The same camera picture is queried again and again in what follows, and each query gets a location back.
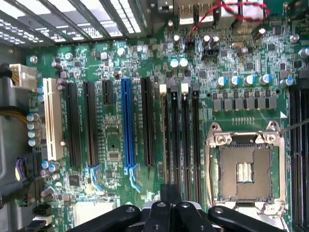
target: screw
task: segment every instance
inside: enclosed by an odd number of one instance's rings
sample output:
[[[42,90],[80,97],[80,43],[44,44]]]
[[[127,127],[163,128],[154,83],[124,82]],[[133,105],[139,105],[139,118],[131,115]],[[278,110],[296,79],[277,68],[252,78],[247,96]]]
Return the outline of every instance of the screw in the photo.
[[[182,207],[183,208],[188,208],[188,207],[190,207],[190,205],[189,205],[189,203],[185,202],[185,203],[182,204]]]
[[[157,204],[157,206],[159,206],[159,207],[165,207],[166,204],[164,204],[163,202],[160,202],[159,204]]]
[[[129,207],[129,208],[126,210],[127,213],[132,213],[132,212],[134,212],[134,211],[135,211],[135,209],[134,209],[133,207]]]

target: electrolytic capacitor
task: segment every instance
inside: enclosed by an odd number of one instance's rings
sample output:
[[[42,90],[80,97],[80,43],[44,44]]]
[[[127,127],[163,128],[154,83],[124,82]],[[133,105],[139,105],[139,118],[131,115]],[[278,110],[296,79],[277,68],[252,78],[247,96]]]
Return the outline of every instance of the electrolytic capacitor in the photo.
[[[280,81],[280,85],[282,85],[283,87],[292,86],[293,83],[294,83],[294,80],[291,77],[288,77],[288,78]]]
[[[272,80],[272,76],[270,74],[265,74],[263,76],[260,77],[259,82],[262,85],[268,85]]]
[[[28,130],[37,130],[38,128],[40,128],[40,124],[39,122],[28,122],[27,128]]]
[[[60,164],[58,162],[52,163],[49,165],[48,170],[50,170],[52,173],[58,171],[60,168]]]
[[[226,85],[226,83],[227,83],[227,78],[224,76],[220,76],[217,81],[217,86],[219,88],[223,88]]]
[[[241,47],[236,54],[238,57],[242,57],[243,55],[248,54],[248,52],[247,47]]]
[[[232,76],[229,83],[232,87],[236,87],[240,83],[240,77],[239,76]]]
[[[28,137],[33,139],[33,138],[38,138],[40,136],[40,131],[39,130],[29,130],[28,131]]]
[[[220,38],[218,36],[214,36],[211,40],[211,46],[215,46],[219,43]]]
[[[251,86],[255,83],[255,76],[253,75],[248,75],[245,77],[245,79],[243,80],[244,84],[247,86]]]
[[[309,47],[306,48],[302,48],[299,52],[298,52],[299,57],[301,57],[302,59],[306,59],[307,57],[309,57]]]
[[[180,36],[179,35],[174,35],[173,37],[173,44],[174,46],[178,46],[180,43]]]
[[[266,33],[266,30],[265,28],[260,28],[257,33],[253,36],[253,39],[254,40],[259,40],[263,37],[263,35],[265,35]]]
[[[204,35],[202,45],[203,47],[208,47],[211,41],[211,37],[209,35]]]
[[[57,63],[57,62],[55,62],[55,61],[52,62],[52,67],[53,67],[54,69],[58,69],[58,70],[62,70],[62,69],[63,69],[62,64],[59,64],[59,63]]]
[[[35,122],[40,119],[40,115],[38,113],[29,113],[27,115],[27,121],[28,122]]]
[[[41,141],[40,139],[29,139],[28,144],[29,146],[38,146],[40,145]]]

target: dimm slot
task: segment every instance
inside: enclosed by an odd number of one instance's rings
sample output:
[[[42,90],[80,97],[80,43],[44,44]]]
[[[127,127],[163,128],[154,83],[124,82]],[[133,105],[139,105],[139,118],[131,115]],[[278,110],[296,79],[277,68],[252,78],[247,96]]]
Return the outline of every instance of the dimm slot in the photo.
[[[182,116],[183,116],[183,178],[186,201],[191,201],[191,167],[190,167],[190,119],[189,99],[187,94],[182,95]]]
[[[98,159],[98,128],[96,110],[95,83],[84,82],[84,109],[86,126],[87,164],[89,167],[99,165]]]
[[[195,169],[195,201],[201,203],[201,188],[200,188],[200,174],[199,174],[199,164],[200,164],[200,150],[199,150],[199,118],[198,118],[198,101],[199,101],[199,91],[192,92],[192,133],[193,133],[193,162]]]
[[[79,125],[79,106],[76,83],[66,83],[67,123],[69,135],[69,151],[71,167],[78,167],[82,163],[81,137]]]
[[[152,166],[155,161],[154,155],[154,124],[153,124],[153,98],[150,77],[140,79],[141,104],[143,117],[144,135],[144,159],[145,165]]]

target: expansion slot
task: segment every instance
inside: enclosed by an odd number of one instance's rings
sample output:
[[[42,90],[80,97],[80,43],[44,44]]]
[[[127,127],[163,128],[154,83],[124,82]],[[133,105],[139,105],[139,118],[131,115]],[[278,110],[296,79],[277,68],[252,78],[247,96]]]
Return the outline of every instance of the expansion slot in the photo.
[[[124,136],[125,174],[129,175],[131,186],[140,192],[135,184],[134,169],[136,168],[134,156],[134,133],[133,133],[133,94],[132,82],[128,78],[121,79],[121,106]]]
[[[182,115],[183,115],[183,178],[186,201],[191,201],[191,167],[190,167],[190,119],[188,84],[182,84]]]
[[[77,85],[66,83],[66,94],[70,164],[77,167],[82,163]]]
[[[45,94],[47,158],[48,160],[58,160],[63,158],[64,152],[60,145],[62,140],[61,104],[56,79],[43,79],[43,89]]]
[[[171,105],[172,105],[172,131],[173,139],[173,159],[174,159],[174,184],[178,186],[181,192],[181,172],[180,172],[180,154],[179,154],[179,108],[177,86],[171,86]]]
[[[143,114],[144,155],[145,165],[152,166],[155,161],[154,155],[154,111],[152,85],[149,77],[140,79],[141,105]]]
[[[84,107],[87,142],[87,164],[89,167],[93,167],[99,164],[96,92],[95,83],[93,82],[84,82]]]
[[[200,151],[199,151],[199,118],[198,118],[199,90],[192,92],[192,133],[193,133],[193,162],[195,169],[195,201],[201,203],[201,181],[199,174]]]

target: pcie slot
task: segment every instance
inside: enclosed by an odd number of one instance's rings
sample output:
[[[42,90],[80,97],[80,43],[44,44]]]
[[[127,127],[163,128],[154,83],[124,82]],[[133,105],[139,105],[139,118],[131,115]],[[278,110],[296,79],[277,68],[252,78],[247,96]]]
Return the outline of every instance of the pcie slot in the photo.
[[[66,105],[70,164],[71,167],[77,167],[82,163],[77,85],[75,83],[66,83],[65,87],[67,94]]]
[[[179,154],[179,108],[177,86],[171,86],[171,105],[172,105],[172,131],[174,133],[173,143],[173,163],[174,163],[174,184],[181,192],[180,179],[180,154]]]
[[[193,162],[195,169],[195,201],[201,203],[201,188],[200,188],[200,151],[199,151],[199,118],[198,118],[198,100],[199,91],[192,92],[192,133],[193,133]]]
[[[61,104],[56,79],[43,79],[43,89],[45,93],[47,158],[48,160],[58,160],[63,158],[64,152],[60,145],[62,140]]]
[[[190,168],[190,119],[188,94],[182,94],[182,115],[183,115],[183,178],[186,201],[191,201],[191,168]]]
[[[84,82],[84,113],[86,125],[86,150],[87,164],[94,167],[99,164],[98,160],[98,129],[96,111],[95,83]]]
[[[152,85],[149,77],[140,79],[141,104],[143,115],[144,156],[145,165],[152,166],[154,155],[154,124],[153,124],[153,98]]]

